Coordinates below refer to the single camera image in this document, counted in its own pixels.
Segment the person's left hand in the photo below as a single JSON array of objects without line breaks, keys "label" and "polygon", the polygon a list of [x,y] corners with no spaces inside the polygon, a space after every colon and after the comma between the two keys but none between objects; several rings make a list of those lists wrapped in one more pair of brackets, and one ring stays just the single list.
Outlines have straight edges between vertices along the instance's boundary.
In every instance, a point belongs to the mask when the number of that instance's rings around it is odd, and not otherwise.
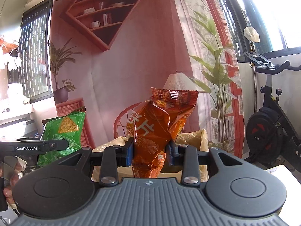
[{"label": "person's left hand", "polygon": [[17,209],[12,195],[12,189],[15,184],[23,177],[27,166],[27,161],[17,156],[5,157],[5,161],[1,161],[1,179],[4,179],[5,187],[1,189],[1,194],[4,195],[6,203],[12,209]]}]

